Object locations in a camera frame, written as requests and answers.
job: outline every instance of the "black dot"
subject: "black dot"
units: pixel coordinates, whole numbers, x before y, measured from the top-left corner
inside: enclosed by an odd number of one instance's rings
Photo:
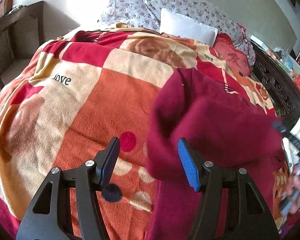
[[[114,183],[105,186],[102,190],[101,195],[106,201],[111,203],[118,202],[122,199],[122,192],[118,185]]]

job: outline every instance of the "maroon garment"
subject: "maroon garment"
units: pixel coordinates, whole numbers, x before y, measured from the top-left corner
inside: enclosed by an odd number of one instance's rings
[[[150,119],[146,167],[159,181],[146,239],[184,240],[190,232],[201,193],[187,182],[177,152],[181,137],[220,168],[246,168],[272,210],[272,172],[284,162],[281,136],[271,127],[277,119],[194,68],[176,69]],[[217,235],[223,234],[226,200],[223,190]]]

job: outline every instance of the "patchwork blanket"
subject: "patchwork blanket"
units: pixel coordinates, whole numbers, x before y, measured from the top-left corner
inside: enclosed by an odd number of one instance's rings
[[[226,90],[237,82],[247,100],[274,114],[261,84],[194,40],[117,24],[42,45],[0,93],[0,223],[15,237],[52,167],[76,168],[118,136],[110,185],[98,193],[101,212],[111,239],[144,239],[155,201],[144,168],[151,105],[175,68],[206,65],[220,70]],[[71,207],[80,236],[74,190]]]

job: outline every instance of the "red dot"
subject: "red dot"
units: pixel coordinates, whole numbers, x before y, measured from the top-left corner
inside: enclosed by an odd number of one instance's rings
[[[124,132],[120,135],[120,146],[124,152],[131,152],[137,145],[137,138],[132,132]]]

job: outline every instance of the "white pillow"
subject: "white pillow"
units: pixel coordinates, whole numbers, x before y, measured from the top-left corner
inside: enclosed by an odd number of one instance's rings
[[[181,38],[194,39],[213,46],[218,29],[199,23],[196,20],[182,14],[161,9],[160,33],[167,33]]]

